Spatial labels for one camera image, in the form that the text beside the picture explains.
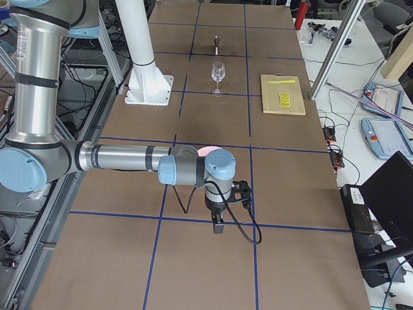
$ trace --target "white pillar base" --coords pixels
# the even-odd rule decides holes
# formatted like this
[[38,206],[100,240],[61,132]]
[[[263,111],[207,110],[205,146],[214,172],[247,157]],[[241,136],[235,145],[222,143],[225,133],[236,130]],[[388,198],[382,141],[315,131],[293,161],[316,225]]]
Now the white pillar base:
[[164,76],[158,68],[155,68],[155,77],[151,73],[141,73],[140,70],[132,71],[129,90],[125,97],[126,104],[158,106],[169,104],[174,77]]

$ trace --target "white pillar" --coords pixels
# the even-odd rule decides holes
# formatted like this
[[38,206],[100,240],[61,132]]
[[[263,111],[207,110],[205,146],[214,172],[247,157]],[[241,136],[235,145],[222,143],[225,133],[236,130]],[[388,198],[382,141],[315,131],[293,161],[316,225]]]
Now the white pillar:
[[156,67],[143,0],[116,0],[116,6],[134,63],[125,102],[168,105],[174,77]]

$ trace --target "wooden table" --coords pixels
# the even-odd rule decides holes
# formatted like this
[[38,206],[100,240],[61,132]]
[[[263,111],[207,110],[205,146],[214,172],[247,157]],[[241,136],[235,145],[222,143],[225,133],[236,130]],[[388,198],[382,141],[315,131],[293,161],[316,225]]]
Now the wooden table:
[[[150,32],[175,78],[169,106],[118,96],[101,143],[225,147],[253,188],[263,242],[227,213],[214,235],[203,191],[185,215],[156,174],[90,171],[32,309],[369,309],[289,10],[161,1]],[[227,67],[220,98],[215,61]],[[273,73],[299,77],[306,116],[262,113],[259,77]],[[190,190],[178,187],[184,201]]]

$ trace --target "wine glass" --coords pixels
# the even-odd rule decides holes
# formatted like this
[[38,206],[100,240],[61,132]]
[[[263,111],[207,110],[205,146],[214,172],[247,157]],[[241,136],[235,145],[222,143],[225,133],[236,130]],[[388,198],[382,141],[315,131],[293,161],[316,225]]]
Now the wine glass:
[[215,95],[215,97],[221,97],[222,96],[222,90],[219,89],[218,83],[221,82],[225,78],[225,65],[224,63],[217,61],[212,65],[212,73],[211,73],[212,79],[217,82],[217,88],[215,88],[212,93]]

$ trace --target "wooden cutting board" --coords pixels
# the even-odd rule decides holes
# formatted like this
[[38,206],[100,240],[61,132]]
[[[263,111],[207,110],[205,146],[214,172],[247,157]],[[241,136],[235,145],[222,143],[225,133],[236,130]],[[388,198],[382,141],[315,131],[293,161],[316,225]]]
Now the wooden cutting board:
[[[295,83],[272,84],[268,81],[294,80]],[[289,108],[282,107],[279,93],[286,92],[290,96]],[[261,75],[261,93],[263,112],[273,114],[305,115],[305,107],[297,76]]]

